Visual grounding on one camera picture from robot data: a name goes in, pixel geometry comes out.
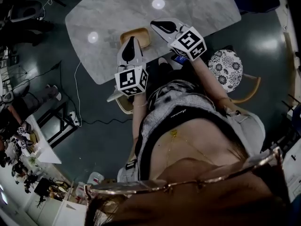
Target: wire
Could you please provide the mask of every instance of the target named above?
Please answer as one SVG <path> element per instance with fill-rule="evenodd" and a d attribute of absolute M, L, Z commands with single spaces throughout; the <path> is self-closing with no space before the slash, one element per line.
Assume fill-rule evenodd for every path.
<path fill-rule="evenodd" d="M 76 85 L 77 98 L 79 99 L 79 117 L 80 117 L 80 126 L 79 126 L 79 127 L 81 127 L 81 126 L 83 125 L 83 121 L 82 121 L 82 118 L 81 118 L 81 115 L 80 115 L 79 89 L 78 89 L 78 87 L 77 87 L 77 81 L 76 81 L 76 72 L 77 72 L 77 69 L 79 68 L 80 63 L 81 63 L 81 62 L 79 62 L 79 64 L 77 65 L 76 70 L 75 70 L 75 73 L 74 73 L 74 79 L 75 79 L 75 85 Z"/>
<path fill-rule="evenodd" d="M 44 7 L 49 4 L 50 6 L 52 5 L 52 0 L 47 0 L 47 2 L 45 2 L 44 6 L 43 6 L 43 10 L 45 11 Z"/>
<path fill-rule="evenodd" d="M 61 91 L 68 97 L 68 99 L 73 103 L 73 106 L 74 106 L 74 110 L 75 110 L 75 114 L 77 115 L 77 108 L 76 108 L 76 105 L 74 103 L 74 101 L 70 98 L 70 96 L 66 93 L 66 91 L 64 90 L 63 88 L 63 85 L 62 85 L 62 72 L 61 72 L 61 61 L 59 63 L 59 66 L 60 66 L 60 85 L 61 85 Z"/>
<path fill-rule="evenodd" d="M 283 27 L 283 29 L 286 31 L 288 29 L 288 22 L 289 22 L 289 9 L 286 8 L 286 11 L 283 9 L 283 12 L 286 15 L 286 25 Z"/>
<path fill-rule="evenodd" d="M 93 124 L 95 124 L 96 122 L 100 122 L 100 123 L 102 123 L 102 124 L 105 124 L 105 125 L 109 125 L 111 122 L 113 122 L 113 121 L 117 121 L 117 122 L 119 122 L 119 123 L 121 123 L 121 124 L 124 124 L 124 123 L 126 123 L 127 121 L 132 121 L 133 119 L 127 119 L 127 120 L 125 120 L 125 121 L 120 121 L 120 120 L 117 120 L 117 119 L 112 119 L 112 120 L 110 120 L 109 122 L 103 122 L 103 121 L 100 121 L 100 120 L 96 120 L 96 121 L 93 121 L 93 122 L 87 122 L 87 121 L 82 121 L 83 123 L 86 123 L 86 124 L 88 124 L 88 125 L 93 125 Z"/>
<path fill-rule="evenodd" d="M 43 74 L 39 74 L 39 75 L 37 75 L 37 76 L 33 77 L 32 79 L 30 79 L 30 80 L 26 81 L 25 83 L 23 83 L 23 84 L 20 84 L 20 85 L 18 85 L 18 86 L 16 86 L 16 87 L 14 87 L 13 89 L 16 89 L 16 88 L 18 88 L 18 87 L 20 87 L 20 86 L 22 86 L 22 85 L 26 84 L 27 82 L 29 82 L 29 81 L 32 81 L 33 79 L 35 79 L 35 78 L 37 78 L 37 77 L 43 76 L 43 75 L 45 75 L 45 74 L 49 73 L 50 71 L 52 71 L 52 70 L 54 70 L 54 69 L 55 69 L 55 68 L 54 68 L 54 67 L 52 67 L 50 70 L 46 71 L 45 73 L 43 73 Z"/>

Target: cable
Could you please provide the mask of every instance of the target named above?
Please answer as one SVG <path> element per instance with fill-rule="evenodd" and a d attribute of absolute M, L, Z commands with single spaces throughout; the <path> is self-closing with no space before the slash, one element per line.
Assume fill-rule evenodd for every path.
<path fill-rule="evenodd" d="M 117 119 L 112 119 L 112 120 L 110 120 L 109 122 L 103 122 L 103 121 L 100 121 L 100 120 L 96 120 L 96 121 L 93 121 L 93 122 L 87 122 L 87 121 L 82 121 L 83 123 L 86 123 L 86 124 L 88 124 L 88 125 L 93 125 L 94 123 L 96 123 L 96 122 L 100 122 L 100 123 L 102 123 L 102 124 L 105 124 L 105 125 L 109 125 L 111 122 L 113 122 L 113 121 L 117 121 L 117 122 L 119 122 L 119 123 L 121 123 L 121 124 L 124 124 L 124 123 L 126 123 L 127 121 L 132 121 L 133 119 L 127 119 L 127 120 L 125 120 L 125 121 L 120 121 L 120 120 L 117 120 Z"/>
<path fill-rule="evenodd" d="M 77 72 L 77 69 L 78 69 L 79 65 L 80 65 L 80 63 L 78 64 L 78 66 L 77 66 L 77 68 L 76 68 L 76 71 L 75 71 L 75 73 L 74 73 L 74 77 L 75 77 L 75 75 L 76 75 L 76 72 Z M 75 105 L 74 101 L 71 99 L 71 97 L 70 97 L 70 96 L 66 93 L 66 91 L 63 89 L 63 85 L 62 85 L 62 71 L 61 71 L 61 61 L 60 61 L 60 63 L 59 63 L 59 66 L 60 66 L 60 85 L 61 85 L 61 91 L 62 91 L 62 92 L 68 97 L 68 99 L 72 102 L 72 104 L 73 104 L 73 106 L 74 106 L 75 114 L 77 115 L 77 114 L 78 114 L 78 110 L 77 110 L 77 108 L 76 108 L 76 105 Z M 78 94 L 77 81 L 76 81 L 76 91 L 77 91 L 77 94 Z M 99 122 L 99 123 L 102 123 L 102 124 L 105 124 L 105 125 L 109 125 L 109 124 L 112 123 L 113 121 L 117 121 L 117 122 L 119 122 L 119 123 L 121 123 L 121 124 L 124 124 L 124 123 L 126 123 L 127 121 L 132 121 L 132 120 L 133 120 L 133 119 L 127 119 L 127 120 L 125 120 L 125 121 L 120 121 L 120 120 L 118 120 L 118 119 L 112 119 L 112 120 L 110 120 L 109 122 L 104 122 L 104 121 L 101 121 L 101 120 L 95 120 L 95 121 L 93 121 L 93 122 L 88 122 L 88 121 L 83 120 L 81 116 L 80 116 L 80 118 L 81 118 L 81 122 L 80 122 L 80 123 L 81 123 L 81 126 L 82 126 L 83 123 L 86 123 L 86 124 L 88 124 L 88 125 L 93 125 L 93 124 L 95 124 L 96 122 Z"/>
<path fill-rule="evenodd" d="M 33 79 L 35 79 L 35 78 L 37 78 L 37 77 L 43 76 L 43 75 L 49 73 L 50 71 L 52 71 L 52 70 L 54 70 L 54 69 L 56 69 L 56 66 L 53 66 L 50 70 L 46 71 L 46 72 L 43 73 L 43 74 L 39 74 L 39 75 L 33 77 L 32 79 L 28 80 L 28 82 L 29 82 L 29 81 L 32 81 Z M 18 88 L 18 87 L 20 87 L 20 86 L 22 86 L 22 85 L 24 85 L 24 84 L 26 84 L 26 83 L 27 83 L 27 81 L 26 81 L 25 83 L 23 83 L 23 84 L 18 85 L 17 87 L 14 87 L 13 89 L 16 89 L 16 88 Z"/>
<path fill-rule="evenodd" d="M 75 73 L 74 73 L 74 79 L 75 79 L 75 85 L 76 85 L 77 98 L 79 99 L 79 117 L 80 117 L 80 126 L 79 126 L 79 127 L 81 127 L 81 126 L 83 125 L 83 121 L 82 121 L 82 118 L 81 118 L 81 115 L 80 115 L 79 89 L 77 88 L 77 81 L 76 81 L 76 72 L 77 72 L 77 69 L 79 68 L 80 63 L 81 63 L 81 62 L 79 62 L 79 64 L 77 65 L 76 70 L 75 70 Z"/>
<path fill-rule="evenodd" d="M 39 20 L 43 20 L 44 18 L 45 18 L 45 16 L 46 16 L 46 10 L 45 10 L 45 6 L 47 5 L 47 4 L 49 4 L 50 6 L 52 5 L 52 0 L 47 0 L 47 2 L 45 2 L 45 4 L 43 5 L 43 7 L 42 7 L 42 9 L 43 9 L 43 11 L 44 11 L 44 14 L 43 14 L 43 17 L 39 17 L 38 19 Z"/>
<path fill-rule="evenodd" d="M 59 66 L 60 66 L 60 85 L 61 85 L 61 91 L 68 97 L 68 99 L 73 103 L 74 106 L 74 110 L 75 110 L 75 114 L 77 115 L 77 108 L 76 105 L 74 103 L 74 101 L 70 98 L 70 96 L 66 93 L 66 91 L 63 89 L 63 85 L 62 85 L 62 71 L 61 71 L 61 62 L 59 62 Z"/>
<path fill-rule="evenodd" d="M 288 22 L 289 22 L 289 9 L 288 7 L 286 7 L 286 11 L 283 9 L 283 12 L 286 15 L 286 25 L 283 27 L 283 30 L 287 30 L 288 29 Z"/>

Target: necklace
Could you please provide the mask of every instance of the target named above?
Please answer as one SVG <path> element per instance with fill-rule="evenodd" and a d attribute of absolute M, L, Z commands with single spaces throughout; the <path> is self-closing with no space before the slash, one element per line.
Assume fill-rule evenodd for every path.
<path fill-rule="evenodd" d="M 174 139 L 175 139 L 176 137 L 178 137 L 178 138 L 179 138 L 180 140 L 182 140 L 182 141 L 185 141 L 190 147 L 192 147 L 193 149 L 195 149 L 199 154 L 201 154 L 203 157 L 205 157 L 207 161 L 209 161 L 211 164 L 214 165 L 213 161 L 210 160 L 205 154 L 203 154 L 203 153 L 202 153 L 200 150 L 198 150 L 195 146 L 193 146 L 191 143 L 189 143 L 188 140 L 183 139 L 182 137 L 180 137 L 180 136 L 178 135 L 178 130 L 176 130 L 176 129 L 175 129 L 175 130 L 172 130 L 172 131 L 170 131 L 170 134 L 171 134 L 171 136 L 172 136 L 172 141 L 171 141 L 170 146 L 169 146 L 169 148 L 168 148 L 168 152 L 167 152 L 167 160 L 166 160 L 166 167 L 165 167 L 165 168 L 168 167 L 169 155 L 170 155 L 170 152 L 171 152 L 171 149 L 172 149 L 172 144 L 173 144 Z"/>

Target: hand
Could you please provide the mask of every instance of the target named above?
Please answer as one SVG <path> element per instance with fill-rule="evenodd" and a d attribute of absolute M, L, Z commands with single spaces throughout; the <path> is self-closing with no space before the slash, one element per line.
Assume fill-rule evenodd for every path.
<path fill-rule="evenodd" d="M 31 126 L 31 124 L 29 124 L 28 122 L 24 121 L 21 126 L 24 127 L 25 130 L 29 132 L 29 134 L 31 134 L 31 132 L 32 132 L 32 126 Z"/>

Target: wooden tray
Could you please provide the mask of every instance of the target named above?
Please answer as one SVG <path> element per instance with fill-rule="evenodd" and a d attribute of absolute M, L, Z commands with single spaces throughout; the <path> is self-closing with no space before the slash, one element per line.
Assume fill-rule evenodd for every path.
<path fill-rule="evenodd" d="M 120 36 L 121 45 L 124 44 L 124 42 L 127 41 L 131 36 L 134 36 L 138 39 L 141 48 L 147 47 L 151 43 L 149 31 L 146 28 L 137 28 L 128 32 L 124 32 Z"/>

